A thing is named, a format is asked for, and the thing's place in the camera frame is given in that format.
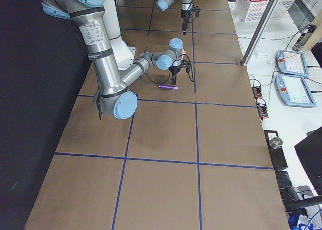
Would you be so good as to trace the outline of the far teach pendant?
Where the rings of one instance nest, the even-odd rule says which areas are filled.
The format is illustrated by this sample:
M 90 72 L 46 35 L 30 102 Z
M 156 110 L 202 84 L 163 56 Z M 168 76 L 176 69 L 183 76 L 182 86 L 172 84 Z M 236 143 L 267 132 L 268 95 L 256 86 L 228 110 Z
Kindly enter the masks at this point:
M 302 53 L 278 50 L 275 59 L 281 73 L 309 77 L 305 56 Z

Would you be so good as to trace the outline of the purple highlighter pen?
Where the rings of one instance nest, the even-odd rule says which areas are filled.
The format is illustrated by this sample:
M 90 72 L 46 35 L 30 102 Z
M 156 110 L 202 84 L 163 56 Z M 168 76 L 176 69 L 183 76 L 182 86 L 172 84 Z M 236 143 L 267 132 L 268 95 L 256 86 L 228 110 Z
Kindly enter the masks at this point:
M 169 85 L 159 85 L 158 87 L 161 88 L 161 89 L 171 89 L 171 90 L 173 90 L 173 89 L 177 90 L 178 89 L 177 86 L 173 87 L 173 86 L 169 86 Z

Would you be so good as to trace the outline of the metal cup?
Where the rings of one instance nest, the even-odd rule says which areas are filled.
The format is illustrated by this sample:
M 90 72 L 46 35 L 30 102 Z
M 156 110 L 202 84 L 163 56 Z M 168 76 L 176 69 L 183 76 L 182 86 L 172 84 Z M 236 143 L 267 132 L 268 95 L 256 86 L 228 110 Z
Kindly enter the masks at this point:
M 269 140 L 269 147 L 272 149 L 279 149 L 283 144 L 283 140 L 279 137 L 273 137 Z

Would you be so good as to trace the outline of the teach pendant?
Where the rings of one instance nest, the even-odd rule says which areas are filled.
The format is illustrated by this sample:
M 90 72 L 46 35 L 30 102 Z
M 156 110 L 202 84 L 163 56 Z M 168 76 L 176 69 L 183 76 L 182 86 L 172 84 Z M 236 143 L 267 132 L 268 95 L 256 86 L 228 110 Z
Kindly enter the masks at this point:
M 315 99 L 302 76 L 278 74 L 275 85 L 280 99 L 286 106 L 314 108 Z
M 305 56 L 302 53 L 278 50 L 275 59 L 281 73 L 309 77 Z

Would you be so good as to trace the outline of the aluminium frame post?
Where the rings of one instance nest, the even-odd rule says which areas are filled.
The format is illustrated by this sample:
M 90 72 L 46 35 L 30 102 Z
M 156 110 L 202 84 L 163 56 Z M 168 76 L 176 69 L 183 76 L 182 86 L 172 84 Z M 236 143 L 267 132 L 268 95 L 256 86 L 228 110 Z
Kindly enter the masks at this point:
M 263 12 L 263 15 L 261 17 L 261 19 L 259 20 L 259 23 L 253 33 L 253 36 L 251 38 L 251 41 L 240 61 L 242 66 L 247 66 L 248 62 L 250 61 L 250 58 L 252 56 L 252 54 L 254 53 L 260 39 L 261 36 L 265 30 L 265 27 L 267 26 L 275 7 L 277 6 L 279 0 L 269 0 L 268 4 Z

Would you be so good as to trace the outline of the black orange power strip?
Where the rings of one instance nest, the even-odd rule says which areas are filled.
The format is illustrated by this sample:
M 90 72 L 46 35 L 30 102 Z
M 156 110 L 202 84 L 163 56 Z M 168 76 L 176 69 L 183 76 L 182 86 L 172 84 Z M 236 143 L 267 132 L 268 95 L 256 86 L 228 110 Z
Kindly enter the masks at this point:
M 252 92 L 254 95 L 254 98 L 261 98 L 262 97 L 262 89 L 260 86 L 253 86 L 252 87 Z
M 257 107 L 259 117 L 261 119 L 269 118 L 268 112 L 267 112 L 267 104 L 265 104 L 265 103 L 256 103 L 256 107 Z

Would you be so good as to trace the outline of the white red plastic basket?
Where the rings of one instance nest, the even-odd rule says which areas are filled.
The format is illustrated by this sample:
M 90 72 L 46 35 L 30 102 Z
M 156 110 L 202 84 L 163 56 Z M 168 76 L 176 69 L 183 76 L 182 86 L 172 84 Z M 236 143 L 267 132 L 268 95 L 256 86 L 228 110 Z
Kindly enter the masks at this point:
M 296 0 L 279 0 L 271 20 L 279 20 Z M 236 0 L 233 12 L 243 22 L 257 22 L 262 17 L 269 0 Z

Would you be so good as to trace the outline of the black monitor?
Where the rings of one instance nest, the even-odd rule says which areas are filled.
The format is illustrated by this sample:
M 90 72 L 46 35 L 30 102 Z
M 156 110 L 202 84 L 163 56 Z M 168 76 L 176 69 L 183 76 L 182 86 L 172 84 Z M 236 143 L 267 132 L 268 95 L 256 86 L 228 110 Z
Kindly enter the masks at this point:
M 321 195 L 321 128 L 295 146 L 298 158 L 318 195 Z

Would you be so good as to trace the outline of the near teach pendant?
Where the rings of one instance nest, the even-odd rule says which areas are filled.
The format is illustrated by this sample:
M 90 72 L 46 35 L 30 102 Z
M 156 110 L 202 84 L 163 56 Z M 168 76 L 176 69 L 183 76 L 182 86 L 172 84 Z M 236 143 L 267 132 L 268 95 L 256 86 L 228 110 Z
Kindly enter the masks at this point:
M 302 76 L 278 74 L 275 85 L 280 99 L 286 106 L 314 108 L 315 99 Z

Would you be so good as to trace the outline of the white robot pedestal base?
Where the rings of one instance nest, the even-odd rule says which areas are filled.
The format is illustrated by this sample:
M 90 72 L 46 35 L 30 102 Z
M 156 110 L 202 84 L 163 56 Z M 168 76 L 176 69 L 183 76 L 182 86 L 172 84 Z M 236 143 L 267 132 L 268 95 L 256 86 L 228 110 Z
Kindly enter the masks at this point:
M 134 62 L 135 47 L 129 47 L 123 41 L 114 0 L 104 1 L 104 25 L 111 43 L 115 60 L 119 70 L 126 70 Z

